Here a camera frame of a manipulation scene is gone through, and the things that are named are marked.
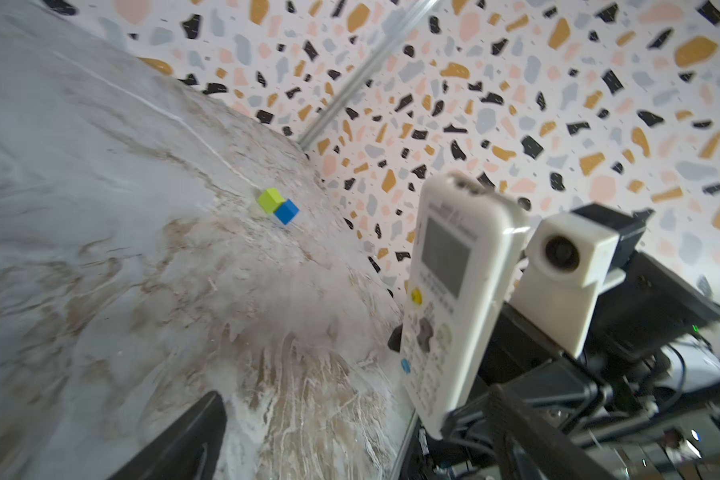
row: marble surface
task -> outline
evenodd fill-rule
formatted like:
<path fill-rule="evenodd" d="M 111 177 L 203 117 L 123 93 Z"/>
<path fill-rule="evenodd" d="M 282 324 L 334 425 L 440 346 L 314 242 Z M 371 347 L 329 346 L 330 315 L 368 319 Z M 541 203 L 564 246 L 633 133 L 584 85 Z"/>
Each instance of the marble surface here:
<path fill-rule="evenodd" d="M 106 478 L 211 389 L 217 478 L 382 478 L 398 310 L 343 222 L 291 141 L 0 2 L 0 478 Z"/>

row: terrazzo pattern backdrop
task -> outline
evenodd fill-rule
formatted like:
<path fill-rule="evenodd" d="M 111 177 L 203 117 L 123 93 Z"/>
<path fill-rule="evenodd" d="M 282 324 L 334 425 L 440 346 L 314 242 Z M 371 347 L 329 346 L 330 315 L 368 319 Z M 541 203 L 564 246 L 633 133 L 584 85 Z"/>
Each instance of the terrazzo pattern backdrop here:
<path fill-rule="evenodd" d="M 287 137 L 317 118 L 411 0 L 35 0 Z"/>
<path fill-rule="evenodd" d="M 533 225 L 654 210 L 640 248 L 720 302 L 720 0 L 443 0 L 310 155 L 398 301 L 418 191 L 457 169 Z"/>

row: toy block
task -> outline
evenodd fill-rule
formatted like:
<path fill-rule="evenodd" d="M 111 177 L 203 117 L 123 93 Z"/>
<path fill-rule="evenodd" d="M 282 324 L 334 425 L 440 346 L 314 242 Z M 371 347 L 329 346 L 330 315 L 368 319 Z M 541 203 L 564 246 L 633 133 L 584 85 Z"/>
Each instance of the toy block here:
<path fill-rule="evenodd" d="M 280 207 L 275 210 L 275 216 L 277 216 L 284 225 L 288 225 L 297 213 L 298 207 L 290 200 L 286 200 L 283 205 L 280 205 Z"/>
<path fill-rule="evenodd" d="M 259 205 L 267 212 L 267 215 L 272 215 L 286 202 L 286 199 L 280 195 L 277 188 L 268 188 L 264 190 L 264 193 L 261 194 L 257 202 L 259 202 Z"/>

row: white remote control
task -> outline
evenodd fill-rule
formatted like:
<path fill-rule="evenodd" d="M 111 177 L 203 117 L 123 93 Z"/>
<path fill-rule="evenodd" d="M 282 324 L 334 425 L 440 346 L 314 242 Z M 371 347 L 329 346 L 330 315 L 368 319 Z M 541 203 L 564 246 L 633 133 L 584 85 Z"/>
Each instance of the white remote control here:
<path fill-rule="evenodd" d="M 400 353 L 405 389 L 432 438 L 467 400 L 528 229 L 515 202 L 470 178 L 424 182 Z"/>

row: remote control screen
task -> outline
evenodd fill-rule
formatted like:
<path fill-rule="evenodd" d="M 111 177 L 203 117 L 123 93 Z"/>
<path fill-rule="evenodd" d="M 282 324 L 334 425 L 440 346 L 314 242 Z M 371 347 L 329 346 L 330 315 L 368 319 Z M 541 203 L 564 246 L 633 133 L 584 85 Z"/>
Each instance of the remote control screen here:
<path fill-rule="evenodd" d="M 431 216 L 424 235 L 422 261 L 454 297 L 458 298 L 470 249 Z"/>

